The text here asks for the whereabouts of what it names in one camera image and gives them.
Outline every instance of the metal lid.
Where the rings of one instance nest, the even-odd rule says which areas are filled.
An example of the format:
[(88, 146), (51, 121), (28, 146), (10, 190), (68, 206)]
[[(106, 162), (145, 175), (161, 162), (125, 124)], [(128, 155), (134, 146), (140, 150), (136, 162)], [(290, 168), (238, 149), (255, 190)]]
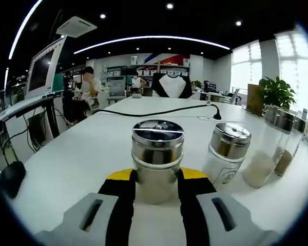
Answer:
[(182, 158), (184, 130), (174, 122), (146, 120), (132, 130), (132, 155), (150, 164), (167, 164)]
[(245, 156), (250, 141), (251, 133), (240, 125), (218, 123), (210, 145), (219, 155), (230, 159), (239, 159)]
[(265, 122), (284, 132), (291, 132), (295, 116), (281, 108), (271, 107), (265, 114)]
[(306, 121), (296, 116), (296, 119), (294, 120), (293, 129), (303, 133), (305, 127), (306, 127)]

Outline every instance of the white powder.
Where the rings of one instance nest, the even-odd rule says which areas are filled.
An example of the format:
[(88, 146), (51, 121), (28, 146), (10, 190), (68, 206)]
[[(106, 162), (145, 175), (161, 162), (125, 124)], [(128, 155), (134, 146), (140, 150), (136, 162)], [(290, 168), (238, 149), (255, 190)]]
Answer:
[(253, 188), (260, 188), (275, 169), (273, 159), (263, 151), (257, 151), (243, 171), (244, 181)]

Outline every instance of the brown powder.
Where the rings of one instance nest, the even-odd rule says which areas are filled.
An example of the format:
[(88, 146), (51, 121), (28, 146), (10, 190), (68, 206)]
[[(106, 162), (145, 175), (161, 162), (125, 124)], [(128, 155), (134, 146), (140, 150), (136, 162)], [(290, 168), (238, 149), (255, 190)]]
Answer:
[(292, 162), (292, 155), (290, 154), (289, 151), (284, 150), (281, 159), (279, 160), (276, 168), (275, 168), (275, 173), (279, 176), (283, 176), (287, 167), (291, 164)]

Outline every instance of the glass jar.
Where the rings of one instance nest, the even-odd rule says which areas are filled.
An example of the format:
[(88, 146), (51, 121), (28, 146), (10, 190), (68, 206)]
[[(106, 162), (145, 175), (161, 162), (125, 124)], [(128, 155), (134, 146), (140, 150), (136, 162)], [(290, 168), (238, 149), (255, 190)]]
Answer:
[(163, 203), (176, 191), (183, 144), (184, 130), (174, 122), (146, 120), (133, 127), (131, 155), (145, 202)]
[(215, 187), (232, 180), (245, 158), (250, 141), (250, 132), (240, 125), (216, 125), (209, 143), (208, 163), (204, 168)]
[(296, 117), (289, 140), (286, 143), (285, 150), (283, 151), (281, 159), (275, 168), (275, 173), (277, 175), (283, 176), (286, 172), (286, 169), (291, 164), (302, 140), (305, 126), (306, 121)]
[(279, 162), (291, 133), (294, 115), (277, 107), (268, 107), (257, 148), (242, 172), (244, 181), (253, 188), (262, 187)]

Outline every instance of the ceiling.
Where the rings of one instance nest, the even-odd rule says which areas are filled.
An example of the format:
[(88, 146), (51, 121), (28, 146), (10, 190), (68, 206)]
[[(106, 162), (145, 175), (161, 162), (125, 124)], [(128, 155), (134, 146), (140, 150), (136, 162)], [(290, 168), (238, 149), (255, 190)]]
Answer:
[(97, 26), (79, 38), (67, 38), (59, 67), (66, 70), (84, 64), (86, 57), (100, 58), (128, 53), (197, 54), (216, 60), (230, 51), (198, 42), (174, 39), (139, 39), (100, 46), (80, 54), (79, 49), (105, 41), (142, 35), (175, 35), (192, 37), (221, 44), (231, 49), (256, 39), (273, 38), (277, 32), (294, 27), (294, 16), (289, 6), (274, 0), (258, 1), (171, 1), (173, 10), (166, 8), (167, 1), (90, 1), (79, 3), (66, 0), (43, 0), (31, 16), (17, 43), (12, 60), (8, 60), (11, 45), (18, 28), (36, 1), (13, 1), (5, 16), (10, 21), (0, 26), (0, 89), (4, 86), (5, 69), (9, 67), (10, 85), (17, 76), (26, 75), (32, 57), (45, 46), (60, 38), (56, 29), (78, 16)]

